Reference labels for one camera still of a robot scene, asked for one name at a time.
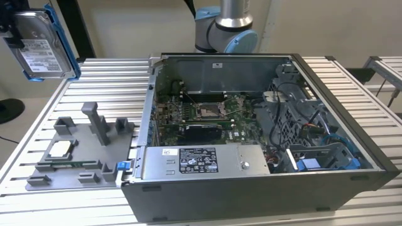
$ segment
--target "screw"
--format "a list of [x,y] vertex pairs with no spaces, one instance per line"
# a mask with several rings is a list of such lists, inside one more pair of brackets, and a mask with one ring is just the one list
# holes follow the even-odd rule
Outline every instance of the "screw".
[[249,163],[243,161],[240,162],[240,165],[241,165],[241,169],[247,170],[249,168]]

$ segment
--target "blue cable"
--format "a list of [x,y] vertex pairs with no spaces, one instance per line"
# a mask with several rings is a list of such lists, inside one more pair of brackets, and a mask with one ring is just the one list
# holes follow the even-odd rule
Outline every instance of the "blue cable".
[[337,138],[339,140],[341,140],[343,143],[345,144],[345,147],[348,148],[349,152],[353,153],[351,143],[349,143],[343,137],[340,137],[337,134],[335,134],[335,133],[331,133],[331,134],[325,135],[325,136],[321,138],[320,145],[324,145],[324,141],[325,141],[325,139],[329,138],[329,137],[333,137],[333,138]]

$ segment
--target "blue latch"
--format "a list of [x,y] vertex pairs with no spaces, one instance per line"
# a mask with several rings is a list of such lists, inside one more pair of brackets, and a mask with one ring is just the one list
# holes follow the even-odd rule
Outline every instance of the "blue latch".
[[129,170],[130,162],[121,161],[117,163],[117,170]]

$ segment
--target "hard drive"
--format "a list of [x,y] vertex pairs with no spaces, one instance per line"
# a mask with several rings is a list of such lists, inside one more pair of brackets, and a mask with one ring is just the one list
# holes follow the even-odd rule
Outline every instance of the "hard drive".
[[74,80],[80,76],[78,65],[54,11],[44,7],[14,14],[24,48],[10,48],[10,51],[29,80]]

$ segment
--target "motherboard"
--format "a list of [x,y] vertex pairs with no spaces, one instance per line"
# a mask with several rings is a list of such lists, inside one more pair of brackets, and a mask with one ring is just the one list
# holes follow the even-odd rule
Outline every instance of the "motherboard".
[[240,93],[160,96],[157,125],[161,146],[265,145],[252,99]]

